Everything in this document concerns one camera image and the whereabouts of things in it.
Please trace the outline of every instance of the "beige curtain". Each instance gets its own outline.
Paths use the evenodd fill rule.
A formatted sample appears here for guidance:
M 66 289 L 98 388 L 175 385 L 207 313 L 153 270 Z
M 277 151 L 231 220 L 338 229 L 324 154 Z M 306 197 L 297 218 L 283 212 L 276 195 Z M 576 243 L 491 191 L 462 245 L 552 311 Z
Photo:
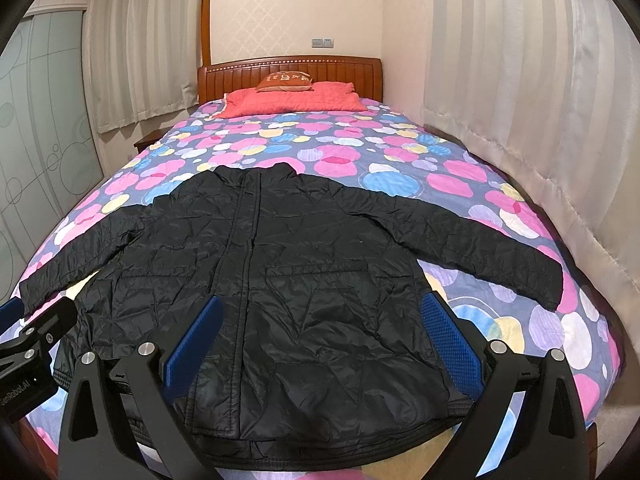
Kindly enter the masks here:
M 640 354 L 640 45 L 611 0 L 433 0 L 425 122 L 548 213 Z
M 104 133 L 197 102 L 201 0 L 90 0 L 85 93 Z

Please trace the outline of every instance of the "metal screw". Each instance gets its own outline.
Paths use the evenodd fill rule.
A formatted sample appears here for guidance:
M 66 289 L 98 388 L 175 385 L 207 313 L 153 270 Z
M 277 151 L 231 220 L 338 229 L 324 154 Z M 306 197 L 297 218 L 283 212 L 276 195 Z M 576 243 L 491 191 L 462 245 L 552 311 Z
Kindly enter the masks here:
M 497 354 L 504 354 L 507 351 L 507 345 L 503 341 L 500 341 L 499 339 L 496 339 L 495 341 L 491 341 L 490 347 L 491 347 L 491 350 L 493 350 Z
M 90 365 L 91 363 L 94 362 L 94 359 L 95 359 L 95 354 L 93 352 L 87 352 L 82 356 L 82 364 Z
M 149 355 L 155 349 L 156 349 L 156 345 L 154 345 L 153 343 L 142 343 L 142 345 L 138 347 L 138 353 L 140 355 Z
M 564 352 L 559 348 L 554 348 L 551 351 L 551 357 L 556 361 L 564 361 Z

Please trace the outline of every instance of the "polka dot bedspread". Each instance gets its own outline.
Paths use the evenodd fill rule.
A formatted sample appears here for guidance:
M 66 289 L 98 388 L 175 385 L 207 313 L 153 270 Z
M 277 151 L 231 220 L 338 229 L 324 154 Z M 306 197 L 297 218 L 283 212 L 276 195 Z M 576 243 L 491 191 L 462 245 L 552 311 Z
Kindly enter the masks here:
M 150 204 L 156 196 L 171 192 L 200 171 L 221 164 L 267 168 L 286 162 L 299 173 L 436 203 L 561 262 L 564 291 L 556 313 L 508 288 L 482 282 L 458 270 L 420 264 L 431 286 L 446 298 L 456 315 L 475 323 L 487 339 L 503 339 L 514 351 L 534 355 L 544 355 L 550 348 L 563 348 L 574 371 L 584 416 L 587 422 L 592 421 L 616 379 L 620 358 L 607 321 L 589 298 L 589 285 L 572 278 L 572 270 L 560 257 L 558 246 L 543 222 L 497 171 L 456 144 L 425 133 L 385 105 L 368 99 L 362 102 L 367 112 L 310 112 L 234 120 L 214 118 L 212 114 L 220 109 L 221 102 L 205 104 L 82 200 L 42 244 L 22 278 L 110 212 L 124 205 Z M 62 295 L 75 297 L 86 281 Z M 19 330 L 17 323 L 0 341 L 14 337 Z M 522 398 L 522 394 L 514 396 L 494 448 L 480 472 L 494 468 L 499 462 Z M 66 393 L 59 390 L 28 416 L 36 432 L 54 451 L 58 448 L 65 399 Z M 407 453 L 437 456 L 451 434 L 449 430 L 417 448 L 418 451 Z M 330 474 L 225 470 L 221 473 L 225 479 L 234 480 L 382 480 L 385 471 L 396 467 L 394 460 L 400 464 L 407 458 L 399 456 Z

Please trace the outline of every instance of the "blue gripper pad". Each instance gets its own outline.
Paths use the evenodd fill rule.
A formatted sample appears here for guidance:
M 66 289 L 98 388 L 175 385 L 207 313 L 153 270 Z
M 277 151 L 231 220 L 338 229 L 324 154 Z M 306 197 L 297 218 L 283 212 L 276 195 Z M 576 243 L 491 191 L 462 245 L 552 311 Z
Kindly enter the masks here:
M 420 314 L 429 339 L 440 354 L 456 388 L 473 400 L 478 400 L 484 390 L 481 362 L 432 292 L 422 298 Z
M 213 296 L 164 365 L 162 396 L 167 403 L 171 404 L 187 394 L 207 351 L 220 332 L 223 319 L 223 302 Z
M 0 306 L 0 334 L 24 316 L 24 304 L 20 298 L 11 298 Z

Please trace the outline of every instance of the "nightstand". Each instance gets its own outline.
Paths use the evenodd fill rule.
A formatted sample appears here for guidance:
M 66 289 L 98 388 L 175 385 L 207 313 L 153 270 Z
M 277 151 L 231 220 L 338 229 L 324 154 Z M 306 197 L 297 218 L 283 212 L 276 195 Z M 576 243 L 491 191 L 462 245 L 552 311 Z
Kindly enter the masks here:
M 150 134 L 145 135 L 138 142 L 134 144 L 138 153 L 142 153 L 145 148 L 148 148 L 158 140 L 164 137 L 164 134 L 167 133 L 171 128 L 160 128 L 159 130 L 154 130 Z

